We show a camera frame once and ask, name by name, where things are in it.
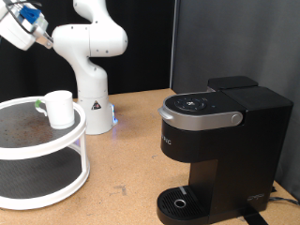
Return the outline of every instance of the coffee maker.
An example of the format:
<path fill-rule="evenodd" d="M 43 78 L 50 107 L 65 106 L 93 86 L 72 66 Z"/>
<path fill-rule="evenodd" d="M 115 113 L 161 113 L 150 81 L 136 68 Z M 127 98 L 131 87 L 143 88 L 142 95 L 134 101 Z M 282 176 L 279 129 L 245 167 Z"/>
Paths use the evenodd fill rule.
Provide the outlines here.
<path fill-rule="evenodd" d="M 190 163 L 188 185 L 163 191 L 167 225 L 201 225 L 266 209 L 293 103 L 247 77 L 211 79 L 209 92 L 167 97 L 161 150 Z"/>

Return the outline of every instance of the coffee maker drip tray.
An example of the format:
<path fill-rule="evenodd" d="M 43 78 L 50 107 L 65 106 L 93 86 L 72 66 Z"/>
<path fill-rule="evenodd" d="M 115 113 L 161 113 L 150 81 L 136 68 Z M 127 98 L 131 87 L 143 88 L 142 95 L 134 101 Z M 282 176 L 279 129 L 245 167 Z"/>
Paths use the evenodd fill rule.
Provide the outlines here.
<path fill-rule="evenodd" d="M 157 214 L 164 224 L 207 224 L 208 214 L 189 186 L 167 189 L 157 199 Z"/>

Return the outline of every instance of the warning label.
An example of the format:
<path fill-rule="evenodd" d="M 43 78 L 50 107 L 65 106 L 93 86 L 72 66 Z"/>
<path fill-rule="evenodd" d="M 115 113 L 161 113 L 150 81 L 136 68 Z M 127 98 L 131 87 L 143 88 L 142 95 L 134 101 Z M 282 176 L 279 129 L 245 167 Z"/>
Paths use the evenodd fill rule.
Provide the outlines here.
<path fill-rule="evenodd" d="M 100 104 L 97 101 L 95 101 L 95 103 L 94 103 L 94 105 L 92 107 L 92 110 L 99 110 L 99 109 L 101 109 L 101 106 L 100 106 Z"/>

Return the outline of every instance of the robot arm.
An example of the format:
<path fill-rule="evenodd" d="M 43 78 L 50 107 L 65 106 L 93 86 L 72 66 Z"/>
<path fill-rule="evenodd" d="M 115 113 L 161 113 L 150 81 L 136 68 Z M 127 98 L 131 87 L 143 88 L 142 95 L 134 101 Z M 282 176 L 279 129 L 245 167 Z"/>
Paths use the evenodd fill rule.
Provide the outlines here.
<path fill-rule="evenodd" d="M 53 39 L 46 33 L 44 15 L 25 0 L 0 0 L 0 36 L 21 50 L 28 50 L 35 42 L 50 49 Z"/>
<path fill-rule="evenodd" d="M 73 0 L 73 6 L 91 24 L 56 27 L 52 33 L 53 48 L 75 72 L 78 103 L 88 123 L 86 134 L 100 134 L 113 127 L 113 105 L 108 100 L 107 73 L 89 58 L 122 54 L 128 46 L 128 37 L 110 17 L 105 0 Z"/>

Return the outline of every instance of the black wall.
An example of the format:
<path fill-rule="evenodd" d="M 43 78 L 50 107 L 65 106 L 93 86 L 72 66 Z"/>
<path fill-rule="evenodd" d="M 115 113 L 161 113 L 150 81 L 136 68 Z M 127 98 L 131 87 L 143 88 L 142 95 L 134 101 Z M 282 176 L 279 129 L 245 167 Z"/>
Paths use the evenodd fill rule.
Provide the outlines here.
<path fill-rule="evenodd" d="M 177 2 L 172 89 L 206 91 L 210 78 L 248 76 L 293 101 L 276 179 L 300 200 L 300 2 Z"/>
<path fill-rule="evenodd" d="M 52 34 L 58 25 L 90 23 L 73 9 L 72 0 L 39 0 Z M 108 73 L 109 94 L 169 87 L 174 0 L 109 0 L 112 19 L 127 32 L 123 55 L 92 58 Z M 0 47 L 0 102 L 13 98 L 43 96 L 64 89 L 77 96 L 74 72 L 53 49 L 34 44 L 27 52 L 6 40 Z"/>

